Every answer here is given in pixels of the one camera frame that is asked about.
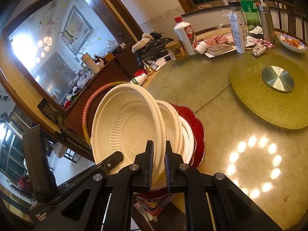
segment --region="metal thermos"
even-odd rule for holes
[[[272,15],[270,13],[270,7],[262,4],[258,4],[257,7],[261,20],[264,40],[275,44],[274,25]]]

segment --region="fur trim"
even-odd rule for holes
[[[135,53],[138,49],[141,49],[142,47],[144,47],[149,41],[150,41],[149,38],[142,38],[131,48],[131,51]]]
[[[149,33],[144,33],[144,34],[142,35],[142,38],[149,38],[149,39],[151,39],[151,40],[154,40],[154,37],[151,36]]]

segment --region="framed painting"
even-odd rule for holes
[[[75,5],[70,10],[63,31],[65,30],[73,37],[73,42],[67,41],[65,36],[62,36],[62,40],[76,56],[91,34],[92,27]]]

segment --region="fried food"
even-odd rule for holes
[[[293,47],[296,47],[298,48],[299,47],[299,40],[296,40],[296,39],[282,39],[284,42],[286,42],[287,44],[293,46]]]

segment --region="jar lid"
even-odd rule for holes
[[[183,19],[181,17],[176,17],[176,18],[174,18],[174,20],[175,20],[176,23],[183,21]]]
[[[230,7],[240,7],[241,3],[239,1],[229,1],[228,2]]]
[[[172,41],[170,43],[167,43],[165,45],[165,48],[166,49],[175,49],[175,48],[178,48],[178,47],[181,47],[181,46],[182,46],[182,43],[179,40],[177,40],[177,41]]]

